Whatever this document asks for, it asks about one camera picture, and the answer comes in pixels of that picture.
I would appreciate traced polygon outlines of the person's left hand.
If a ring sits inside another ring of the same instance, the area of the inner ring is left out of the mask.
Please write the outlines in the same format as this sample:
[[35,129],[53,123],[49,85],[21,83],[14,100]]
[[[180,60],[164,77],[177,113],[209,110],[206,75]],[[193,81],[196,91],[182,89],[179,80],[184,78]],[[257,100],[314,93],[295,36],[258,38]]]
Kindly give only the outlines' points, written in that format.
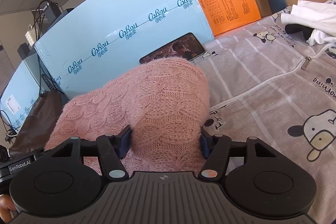
[[12,220],[12,217],[10,215],[10,211],[15,211],[15,205],[12,200],[12,198],[7,195],[1,195],[0,196],[0,216],[1,219],[4,221],[4,223],[9,223]]

